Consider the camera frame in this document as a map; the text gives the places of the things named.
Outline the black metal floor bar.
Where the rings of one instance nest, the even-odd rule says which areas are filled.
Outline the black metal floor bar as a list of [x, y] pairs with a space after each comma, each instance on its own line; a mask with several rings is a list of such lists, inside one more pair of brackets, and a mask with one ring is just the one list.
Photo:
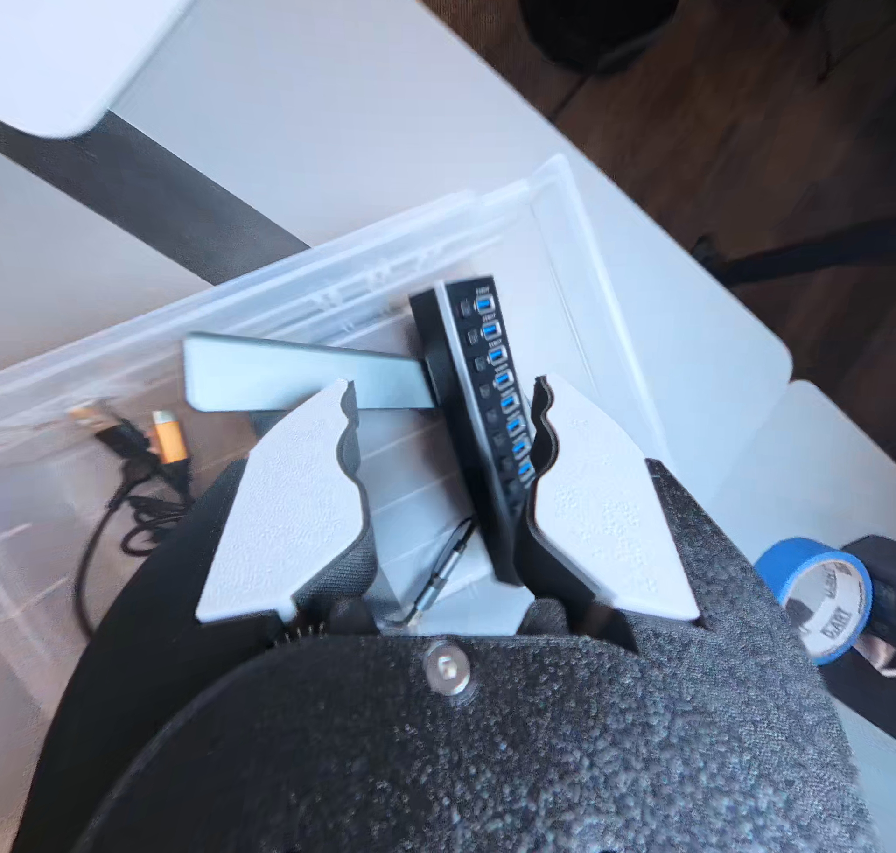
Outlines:
[[893, 265], [895, 219], [871, 220], [799, 243], [728, 259], [709, 235], [694, 244], [693, 259], [725, 288], [784, 280], [839, 267]]

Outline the white lamp base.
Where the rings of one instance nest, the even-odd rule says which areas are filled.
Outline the white lamp base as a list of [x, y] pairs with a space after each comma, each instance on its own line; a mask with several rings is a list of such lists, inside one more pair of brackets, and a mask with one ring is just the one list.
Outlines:
[[70, 138], [102, 118], [194, 0], [1, 0], [1, 120]]

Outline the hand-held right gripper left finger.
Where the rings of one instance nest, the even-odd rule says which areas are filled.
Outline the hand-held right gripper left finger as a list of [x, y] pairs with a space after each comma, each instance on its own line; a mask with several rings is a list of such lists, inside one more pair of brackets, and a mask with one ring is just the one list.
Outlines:
[[291, 623], [315, 602], [363, 595], [375, 542], [355, 385], [338, 379], [252, 449], [196, 605], [201, 623], [274, 613]]

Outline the black multi-port usb hub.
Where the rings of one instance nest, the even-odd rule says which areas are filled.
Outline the black multi-port usb hub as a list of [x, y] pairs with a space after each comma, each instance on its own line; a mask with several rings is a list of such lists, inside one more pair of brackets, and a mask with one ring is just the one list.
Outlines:
[[411, 297], [410, 306], [495, 576], [521, 587], [514, 548], [535, 476], [533, 434], [496, 280], [441, 280]]

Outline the black office chair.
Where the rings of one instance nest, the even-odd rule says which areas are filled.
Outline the black office chair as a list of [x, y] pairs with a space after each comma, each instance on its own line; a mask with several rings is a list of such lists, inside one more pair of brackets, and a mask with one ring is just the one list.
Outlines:
[[535, 47], [586, 76], [614, 75], [651, 47], [680, 0], [519, 0]]

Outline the black rounded object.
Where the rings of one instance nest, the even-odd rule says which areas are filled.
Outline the black rounded object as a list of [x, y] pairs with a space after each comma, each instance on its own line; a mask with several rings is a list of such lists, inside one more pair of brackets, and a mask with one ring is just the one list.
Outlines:
[[[894, 540], [866, 536], [845, 545], [844, 551], [856, 556], [871, 577], [873, 598], [867, 632], [893, 646]], [[894, 678], [885, 677], [853, 648], [831, 664], [820, 668], [820, 673], [834, 698], [887, 735], [895, 735]]]

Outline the blue tape roll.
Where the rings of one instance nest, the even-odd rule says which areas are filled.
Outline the blue tape roll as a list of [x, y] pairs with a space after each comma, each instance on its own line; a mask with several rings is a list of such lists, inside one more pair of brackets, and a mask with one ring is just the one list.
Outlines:
[[867, 627], [873, 584], [857, 556], [795, 537], [767, 549], [755, 568], [816, 666], [842, 657]]

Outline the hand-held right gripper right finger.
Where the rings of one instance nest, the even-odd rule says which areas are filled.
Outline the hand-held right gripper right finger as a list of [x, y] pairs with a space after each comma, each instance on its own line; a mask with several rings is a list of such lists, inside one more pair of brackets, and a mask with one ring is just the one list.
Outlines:
[[558, 374], [532, 395], [534, 478], [514, 567], [535, 601], [519, 635], [583, 637], [636, 652], [639, 628], [701, 630], [701, 613], [651, 474], [621, 426]]

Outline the slim grey usb hub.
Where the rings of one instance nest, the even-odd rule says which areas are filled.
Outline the slim grey usb hub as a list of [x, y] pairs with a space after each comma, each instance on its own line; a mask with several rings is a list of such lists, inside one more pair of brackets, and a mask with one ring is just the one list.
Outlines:
[[201, 412], [291, 411], [338, 380], [368, 411], [438, 405], [417, 359], [367, 350], [196, 332], [183, 341], [185, 399]]

